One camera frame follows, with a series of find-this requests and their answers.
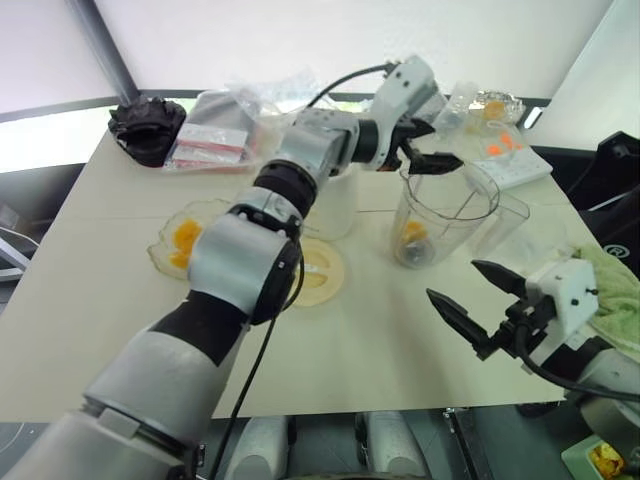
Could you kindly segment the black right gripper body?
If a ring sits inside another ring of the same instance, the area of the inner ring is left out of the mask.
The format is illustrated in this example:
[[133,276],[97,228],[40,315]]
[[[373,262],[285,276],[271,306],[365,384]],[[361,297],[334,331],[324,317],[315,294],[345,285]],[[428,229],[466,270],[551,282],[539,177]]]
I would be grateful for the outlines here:
[[522,358],[522,353],[531,354],[546,338],[546,328],[556,318],[555,302],[550,295],[521,298],[505,314],[492,341],[511,357]]

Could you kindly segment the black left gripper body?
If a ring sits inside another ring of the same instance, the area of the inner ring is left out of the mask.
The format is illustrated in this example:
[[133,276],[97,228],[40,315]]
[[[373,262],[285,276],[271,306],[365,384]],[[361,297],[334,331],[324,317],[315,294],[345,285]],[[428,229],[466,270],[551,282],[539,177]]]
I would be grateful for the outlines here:
[[402,140],[401,139],[401,121],[399,120],[392,132],[391,136],[391,144],[389,147],[389,152],[386,157],[386,170],[387,171],[396,171],[401,167],[401,160],[399,158],[399,153],[402,152],[404,156],[410,161],[410,157],[413,154],[420,153],[416,148],[414,148],[410,144],[410,140]]

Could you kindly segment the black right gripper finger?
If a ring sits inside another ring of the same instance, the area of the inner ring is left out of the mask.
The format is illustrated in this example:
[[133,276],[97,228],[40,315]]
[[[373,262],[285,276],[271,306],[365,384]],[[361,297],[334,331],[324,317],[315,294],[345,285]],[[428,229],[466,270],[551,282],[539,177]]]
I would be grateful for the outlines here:
[[495,352],[487,331],[469,317],[466,309],[435,290],[427,288],[426,294],[445,323],[472,346],[479,359],[486,360]]
[[471,264],[489,281],[501,291],[516,296],[519,300],[527,298],[526,279],[520,274],[504,267],[501,264],[474,259]]

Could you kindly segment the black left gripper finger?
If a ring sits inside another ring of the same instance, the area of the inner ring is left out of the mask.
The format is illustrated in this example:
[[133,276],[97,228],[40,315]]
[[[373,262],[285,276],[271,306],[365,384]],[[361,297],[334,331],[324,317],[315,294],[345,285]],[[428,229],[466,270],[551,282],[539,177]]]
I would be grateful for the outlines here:
[[438,176],[453,172],[464,162],[452,153],[413,154],[409,161],[410,175]]
[[430,135],[435,128],[420,118],[405,118],[401,121],[401,139],[410,140]]

